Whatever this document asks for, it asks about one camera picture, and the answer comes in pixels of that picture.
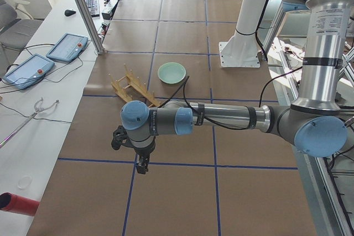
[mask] blue joint cap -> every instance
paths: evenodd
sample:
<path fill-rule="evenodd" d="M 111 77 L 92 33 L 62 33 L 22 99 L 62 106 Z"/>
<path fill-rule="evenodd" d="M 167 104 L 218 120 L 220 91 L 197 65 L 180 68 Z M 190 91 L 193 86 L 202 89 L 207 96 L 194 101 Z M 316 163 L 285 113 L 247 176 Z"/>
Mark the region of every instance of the blue joint cap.
<path fill-rule="evenodd" d="M 283 11 L 308 11 L 309 8 L 305 4 L 283 2 Z"/>
<path fill-rule="evenodd" d="M 149 118 L 149 108 L 141 101 L 126 103 L 121 110 L 122 124 L 126 130 L 141 127 Z"/>
<path fill-rule="evenodd" d="M 313 157 L 328 157 L 340 150 L 347 140 L 347 128 L 334 116 L 321 116 L 304 124 L 295 135 L 295 146 Z"/>
<path fill-rule="evenodd" d="M 190 108 L 178 108 L 175 116 L 175 131 L 177 135 L 187 135 L 193 131 L 193 112 Z"/>

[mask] green plate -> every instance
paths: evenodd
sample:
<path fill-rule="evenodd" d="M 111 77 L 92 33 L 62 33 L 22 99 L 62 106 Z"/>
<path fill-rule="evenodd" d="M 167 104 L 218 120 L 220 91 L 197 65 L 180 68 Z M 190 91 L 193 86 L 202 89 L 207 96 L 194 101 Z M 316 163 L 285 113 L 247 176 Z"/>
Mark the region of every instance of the green plate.
<path fill-rule="evenodd" d="M 167 84 L 176 84 L 184 79 L 186 69 L 181 64 L 169 62 L 159 68 L 157 75 L 159 79 Z"/>

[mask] white desk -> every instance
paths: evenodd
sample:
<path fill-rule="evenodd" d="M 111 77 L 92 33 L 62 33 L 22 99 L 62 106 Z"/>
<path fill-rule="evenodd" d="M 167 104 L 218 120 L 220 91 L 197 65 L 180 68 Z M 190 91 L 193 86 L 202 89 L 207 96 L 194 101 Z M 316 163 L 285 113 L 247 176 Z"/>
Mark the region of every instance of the white desk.
<path fill-rule="evenodd" d="M 64 11 L 69 8 L 75 9 L 77 13 L 65 17 Z M 94 18 L 93 21 L 97 29 L 103 22 L 99 17 Z M 66 32 L 89 36 L 74 0 L 60 0 L 32 37 L 28 46 L 42 43 L 55 44 Z M 49 49 L 49 46 L 38 47 L 31 49 L 31 52 L 45 56 Z M 16 63 L 23 62 L 29 56 L 27 51 L 22 52 Z M 83 66 L 69 74 L 60 83 L 43 80 L 25 91 L 0 94 L 3 96 L 1 103 L 25 115 L 30 115 L 34 112 L 34 103 L 41 97 L 44 99 L 43 106 L 51 105 L 59 99 L 60 103 L 55 109 L 40 113 L 37 118 L 72 121 L 96 56 L 95 48 L 93 44 L 90 44 L 80 55 L 84 62 Z M 48 78 L 54 81 L 59 80 L 80 64 L 79 60 L 75 60 Z M 62 66 L 61 63 L 55 63 L 55 68 L 60 66 Z M 15 88 L 0 89 L 1 92 L 6 90 L 15 90 Z M 14 111 L 0 106 L 0 141 L 25 119 Z M 0 149 L 0 193 L 10 192 L 40 201 L 69 127 L 70 125 L 65 123 L 31 120 Z M 32 182 L 26 189 L 21 190 L 18 188 L 18 183 L 27 175 L 32 178 Z M 32 217 L 0 211 L 0 234 L 26 235 L 32 220 Z"/>

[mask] red cup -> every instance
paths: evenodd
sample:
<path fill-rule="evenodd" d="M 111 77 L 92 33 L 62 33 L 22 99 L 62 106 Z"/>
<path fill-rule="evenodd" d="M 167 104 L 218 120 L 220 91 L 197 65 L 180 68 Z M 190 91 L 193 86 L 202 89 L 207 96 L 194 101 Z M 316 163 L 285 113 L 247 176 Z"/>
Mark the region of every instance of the red cup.
<path fill-rule="evenodd" d="M 34 216 L 39 202 L 26 197 L 14 195 L 12 193 L 3 193 L 0 195 L 0 210 Z"/>

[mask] computer mouse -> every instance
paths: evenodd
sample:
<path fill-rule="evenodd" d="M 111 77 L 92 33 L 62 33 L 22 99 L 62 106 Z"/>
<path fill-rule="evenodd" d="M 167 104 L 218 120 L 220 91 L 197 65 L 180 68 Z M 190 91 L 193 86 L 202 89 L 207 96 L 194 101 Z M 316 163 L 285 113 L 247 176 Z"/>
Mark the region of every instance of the computer mouse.
<path fill-rule="evenodd" d="M 67 17 L 71 16 L 71 15 L 74 15 L 76 13 L 75 10 L 73 9 L 67 9 L 65 12 L 64 12 L 64 15 L 66 15 Z"/>

